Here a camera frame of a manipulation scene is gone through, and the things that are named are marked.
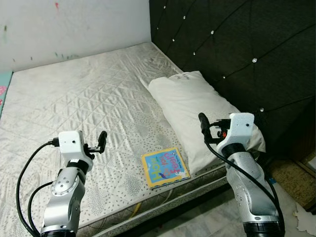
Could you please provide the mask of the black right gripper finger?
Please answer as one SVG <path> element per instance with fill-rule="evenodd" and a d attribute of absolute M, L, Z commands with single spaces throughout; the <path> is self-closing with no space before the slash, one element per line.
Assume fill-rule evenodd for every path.
<path fill-rule="evenodd" d="M 198 114 L 198 119 L 200 122 L 201 133 L 203 134 L 203 140 L 205 144 L 210 144 L 212 142 L 212 134 L 210 131 L 210 122 L 204 113 Z"/>

